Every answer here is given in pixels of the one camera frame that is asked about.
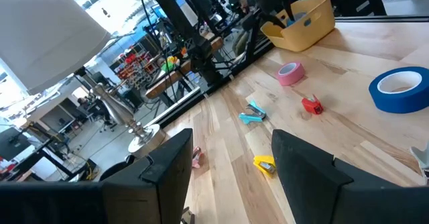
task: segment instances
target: yellow object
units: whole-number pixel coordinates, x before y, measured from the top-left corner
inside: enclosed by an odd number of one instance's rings
[[[266,22],[261,27],[261,31],[274,46],[300,52],[311,47],[334,29],[335,18],[330,0],[299,0],[291,4],[291,7],[294,14],[305,12],[306,15],[286,29],[272,22]],[[286,10],[278,13],[277,17],[286,25],[289,18]]]
[[[275,172],[275,163],[273,156],[255,156],[253,165],[269,177],[273,177]]]

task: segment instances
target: blue painter's tape roll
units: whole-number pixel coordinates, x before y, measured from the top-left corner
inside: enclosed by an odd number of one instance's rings
[[[419,111],[429,106],[429,69],[410,66],[390,70],[371,82],[369,93],[382,111]]]

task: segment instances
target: green object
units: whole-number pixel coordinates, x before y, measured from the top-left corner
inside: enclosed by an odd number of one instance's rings
[[[171,63],[171,62],[164,63],[164,64],[161,66],[161,70],[163,70],[163,71],[165,71],[165,72],[170,72],[170,71],[172,71],[172,70],[173,70],[173,68],[174,68],[174,64],[173,64],[173,63]]]

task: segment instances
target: blue tape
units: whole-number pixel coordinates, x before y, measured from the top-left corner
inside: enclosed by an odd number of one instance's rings
[[[385,78],[398,72],[417,72],[421,75],[421,82],[408,91],[391,94],[381,92],[381,85],[387,82]],[[429,106],[429,69],[410,66],[390,70],[379,75],[371,82],[369,93],[374,100],[375,106],[388,113],[412,113],[422,110]]]

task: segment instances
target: person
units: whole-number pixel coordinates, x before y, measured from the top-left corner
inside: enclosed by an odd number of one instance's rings
[[[100,99],[96,99],[94,101],[94,103],[96,104],[96,107],[92,107],[91,109],[89,109],[89,107],[91,106],[91,102],[86,98],[83,98],[83,97],[79,98],[78,103],[83,109],[87,110],[89,113],[93,113],[94,117],[103,116],[106,126],[113,125],[113,123],[111,122],[109,111],[107,110],[107,107]]]

